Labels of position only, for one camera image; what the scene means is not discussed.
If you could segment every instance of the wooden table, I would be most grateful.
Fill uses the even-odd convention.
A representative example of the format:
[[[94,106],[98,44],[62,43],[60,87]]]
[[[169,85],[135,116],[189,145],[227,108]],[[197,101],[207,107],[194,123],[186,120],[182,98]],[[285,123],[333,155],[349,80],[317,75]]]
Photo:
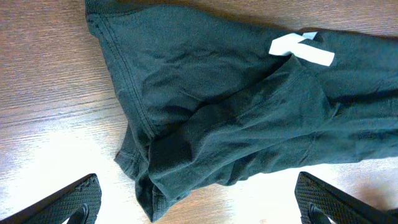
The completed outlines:
[[[174,4],[288,29],[398,36],[397,0]],[[0,220],[95,172],[103,190],[97,223],[149,223],[134,182],[113,161],[127,122],[84,14],[83,1],[0,2]],[[398,158],[390,158],[259,174],[232,187],[211,185],[158,223],[300,223],[294,199],[300,170],[377,208],[398,207]]]

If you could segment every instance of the dark green pants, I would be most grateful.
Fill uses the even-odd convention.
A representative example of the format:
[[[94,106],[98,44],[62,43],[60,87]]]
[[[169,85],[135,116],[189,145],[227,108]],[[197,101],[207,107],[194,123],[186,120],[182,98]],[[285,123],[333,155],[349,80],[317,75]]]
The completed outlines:
[[[282,30],[184,7],[86,0],[129,121],[116,162],[151,221],[192,189],[398,156],[398,42],[319,32],[323,66],[269,55]]]

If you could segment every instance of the clothing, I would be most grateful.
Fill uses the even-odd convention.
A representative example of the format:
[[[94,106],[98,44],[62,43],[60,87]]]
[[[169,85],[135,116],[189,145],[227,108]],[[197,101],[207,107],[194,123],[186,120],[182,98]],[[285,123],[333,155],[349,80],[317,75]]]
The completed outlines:
[[[398,42],[321,31],[327,67],[268,54],[287,34],[186,7],[86,0],[129,121],[115,158],[152,222],[192,189],[398,156]]]

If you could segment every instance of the stitching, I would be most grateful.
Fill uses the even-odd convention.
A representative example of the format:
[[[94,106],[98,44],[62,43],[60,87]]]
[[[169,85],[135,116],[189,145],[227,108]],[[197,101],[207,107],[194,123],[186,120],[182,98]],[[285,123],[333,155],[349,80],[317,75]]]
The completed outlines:
[[[141,10],[140,9],[139,10],[133,9],[133,10],[128,11],[128,12],[117,12],[117,13],[97,14],[97,15],[102,15],[102,16],[107,17],[107,18],[115,18],[115,17],[129,16],[129,15],[137,13],[139,11],[141,11]]]
[[[299,74],[297,74],[297,77],[294,78],[284,89],[286,89],[286,88],[290,87],[291,85],[293,85],[293,84],[296,82],[296,80],[298,80],[298,79],[300,78],[301,74],[303,74],[303,73],[304,73],[304,70],[303,70],[302,72],[300,72]],[[280,91],[283,91],[283,90],[279,89],[279,90],[275,91],[267,100],[272,100]],[[218,125],[223,125],[223,124],[225,124],[225,123],[227,123],[228,121],[231,121],[231,120],[233,120],[233,119],[240,118],[240,117],[242,117],[244,114],[246,114],[247,112],[250,112],[250,111],[252,111],[252,110],[257,109],[257,108],[258,108],[259,106],[261,106],[264,102],[265,102],[265,100],[262,100],[262,101],[256,103],[256,104],[253,105],[252,107],[250,107],[250,108],[248,108],[248,109],[246,109],[246,110],[240,112],[238,116],[233,116],[233,115],[232,115],[232,116],[229,117],[227,120],[224,120],[224,121],[222,121],[222,122],[220,122],[220,123],[213,123],[212,125],[208,126],[208,128],[206,128],[203,132],[207,132],[209,129],[213,129],[215,126],[218,126]]]
[[[120,59],[122,60],[122,62],[123,62],[123,64],[124,64],[124,70],[125,71],[127,71],[127,74],[130,74],[131,73],[131,71],[130,71],[130,69],[129,69],[129,67],[127,66],[127,63],[126,63],[126,61],[125,61],[125,59],[122,57],[122,55],[121,55],[121,53],[120,53],[120,50],[116,47],[116,34],[114,33],[114,31],[112,30],[112,28],[111,28],[111,26],[110,26],[110,23],[109,23],[109,21],[108,21],[108,19],[107,18],[105,18],[106,20],[107,20],[107,22],[108,22],[108,26],[106,26],[106,24],[105,24],[105,21],[103,20],[103,16],[101,15],[101,14],[98,14],[99,15],[99,18],[101,19],[101,21],[103,22],[103,24],[104,24],[104,26],[105,26],[105,28],[106,28],[106,30],[109,32],[109,35],[110,35],[110,37],[112,38],[112,40],[113,40],[113,47],[116,49],[116,51],[118,52],[118,54],[119,54],[119,57],[120,57]],[[124,81],[127,83],[127,80],[126,80],[126,74],[123,72],[123,69],[122,69],[122,66],[120,65],[120,63],[118,63],[119,64],[119,68],[120,68],[120,70],[121,70],[121,73],[122,73],[122,75],[123,75],[123,79],[124,79]],[[148,120],[148,118],[147,118],[147,116],[146,116],[146,114],[144,113],[144,109],[143,109],[143,107],[142,107],[142,104],[141,104],[141,101],[140,101],[140,99],[139,99],[139,97],[138,97],[138,95],[137,95],[137,88],[136,88],[136,86],[135,86],[135,83],[131,80],[131,76],[130,75],[127,75],[128,76],[128,78],[129,78],[129,81],[130,81],[130,84],[131,84],[131,86],[132,86],[132,92],[133,92],[133,95],[132,95],[132,93],[131,93],[131,91],[127,91],[128,92],[128,94],[130,95],[130,97],[132,97],[132,98],[135,98],[136,100],[137,100],[137,103],[133,103],[133,105],[135,105],[136,107],[138,107],[137,109],[139,109],[139,110],[137,110],[137,112],[139,113],[139,116],[141,117],[141,118],[144,118],[144,120],[146,121],[146,122],[143,122],[142,120],[141,120],[141,124],[143,125],[143,127],[145,127],[145,129],[146,129],[146,131],[148,132],[148,134],[153,138],[154,137],[154,129],[153,129],[153,125],[151,125],[150,124],[150,122],[149,122],[149,120]]]
[[[100,34],[104,37],[104,32],[103,30],[101,30],[101,27],[98,26],[98,31],[100,32]],[[110,49],[110,51],[112,52],[113,55],[116,55],[114,53],[113,48],[110,46],[110,43],[106,40],[106,38],[104,39],[104,44],[106,44],[108,46],[108,49]],[[131,159],[130,159],[130,164],[128,166],[126,166],[126,168],[123,170],[123,172],[129,172],[129,174],[127,174],[129,177],[132,177],[132,175],[134,175],[134,170],[137,168],[137,165],[141,162],[141,160],[143,159],[141,156],[141,153],[139,152],[139,150],[137,148],[133,148],[134,153],[131,154]],[[121,157],[123,157],[123,160],[125,159],[125,153],[123,151],[119,152]]]

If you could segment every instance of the wood grain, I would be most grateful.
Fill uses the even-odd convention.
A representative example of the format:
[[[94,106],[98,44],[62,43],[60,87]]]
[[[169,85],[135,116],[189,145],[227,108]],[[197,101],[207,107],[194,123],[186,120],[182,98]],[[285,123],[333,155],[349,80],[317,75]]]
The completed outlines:
[[[287,29],[398,36],[396,0],[171,4]],[[99,43],[88,33],[83,1],[1,1],[0,17],[0,219],[95,172],[103,189],[97,223],[148,223],[134,182],[113,161],[127,122]],[[398,158],[390,158],[212,185],[194,191],[159,223],[300,223],[293,194],[300,170],[380,209],[398,207]]]

